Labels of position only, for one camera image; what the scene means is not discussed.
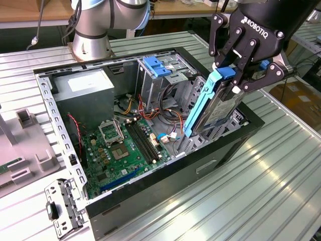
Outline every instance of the ram slot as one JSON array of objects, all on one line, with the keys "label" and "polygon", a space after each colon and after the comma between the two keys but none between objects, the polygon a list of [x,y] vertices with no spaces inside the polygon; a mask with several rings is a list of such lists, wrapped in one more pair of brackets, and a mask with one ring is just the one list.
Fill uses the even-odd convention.
[{"label": "ram slot", "polygon": [[147,148],[148,152],[152,155],[153,160],[158,160],[159,159],[158,154],[156,153],[152,144],[149,142],[148,138],[139,128],[139,125],[137,123],[134,125],[134,128],[136,129],[137,133],[141,136],[141,140],[144,142],[145,148]]},{"label": "ram slot", "polygon": [[126,128],[148,164],[151,164],[153,160],[159,159],[156,151],[152,147],[151,143],[147,140],[144,133],[140,130],[137,123],[129,124],[126,126]]}]

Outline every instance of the cardboard box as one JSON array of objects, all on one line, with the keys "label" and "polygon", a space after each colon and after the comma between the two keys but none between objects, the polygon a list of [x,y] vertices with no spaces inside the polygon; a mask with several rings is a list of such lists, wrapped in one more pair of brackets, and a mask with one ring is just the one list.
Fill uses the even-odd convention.
[{"label": "cardboard box", "polygon": [[[277,85],[270,94],[280,101],[283,87],[284,84]],[[282,104],[314,130],[321,130],[321,98],[302,82],[286,84]]]},{"label": "cardboard box", "polygon": [[0,0],[0,8],[1,6],[40,12],[41,0]]}]

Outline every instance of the blue expansion slot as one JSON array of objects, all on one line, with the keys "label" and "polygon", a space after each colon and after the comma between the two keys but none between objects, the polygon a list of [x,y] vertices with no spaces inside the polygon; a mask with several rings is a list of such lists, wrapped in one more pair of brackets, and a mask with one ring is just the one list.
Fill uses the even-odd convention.
[{"label": "blue expansion slot", "polygon": [[185,124],[184,133],[187,137],[190,137],[193,132],[193,126],[198,117],[203,113],[203,109],[208,100],[213,99],[215,95],[214,87],[217,81],[228,78],[232,78],[235,75],[235,71],[231,67],[224,67],[215,69],[208,77],[204,84],[201,94],[197,99],[191,113],[189,114]]},{"label": "blue expansion slot", "polygon": [[137,170],[131,172],[131,173],[128,173],[126,176],[123,176],[115,181],[112,181],[111,183],[108,183],[106,184],[105,186],[101,187],[100,188],[100,192],[102,191],[106,191],[108,189],[111,189],[115,186],[117,186],[118,184],[122,183],[122,182],[125,182],[125,181],[128,181],[129,179],[133,178],[134,176],[136,176],[137,172],[140,170],[140,168],[138,168]]}]

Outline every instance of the motherboard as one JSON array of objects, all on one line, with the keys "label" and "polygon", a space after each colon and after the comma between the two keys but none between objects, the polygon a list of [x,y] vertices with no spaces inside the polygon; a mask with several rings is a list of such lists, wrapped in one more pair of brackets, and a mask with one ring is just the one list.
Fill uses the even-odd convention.
[{"label": "motherboard", "polygon": [[87,162],[83,169],[88,180],[89,199],[171,159],[143,119],[116,125],[103,124],[82,140],[86,150]]}]

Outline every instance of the workbench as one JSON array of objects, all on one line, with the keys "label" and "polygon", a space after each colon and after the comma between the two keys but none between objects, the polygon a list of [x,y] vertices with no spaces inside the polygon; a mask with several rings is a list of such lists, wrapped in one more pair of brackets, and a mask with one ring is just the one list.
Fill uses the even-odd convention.
[{"label": "workbench", "polygon": [[[209,70],[208,44],[188,32],[111,41],[117,56],[183,46]],[[33,69],[74,63],[67,47],[0,54],[4,119],[27,107],[36,115],[64,166]],[[264,127],[230,162],[103,240],[309,240],[321,225],[321,137],[264,90],[244,102]],[[47,176],[0,199],[2,240],[52,241],[44,187]],[[85,225],[68,241],[92,241]]]},{"label": "workbench", "polygon": [[[150,19],[176,19],[210,17],[215,12],[215,7],[203,3],[188,6],[180,0],[174,2],[158,1],[155,3],[155,15]],[[69,0],[50,0],[44,8],[41,26],[68,25],[68,20],[73,14]],[[0,29],[36,27],[38,25],[38,12],[14,9],[0,6]]]}]

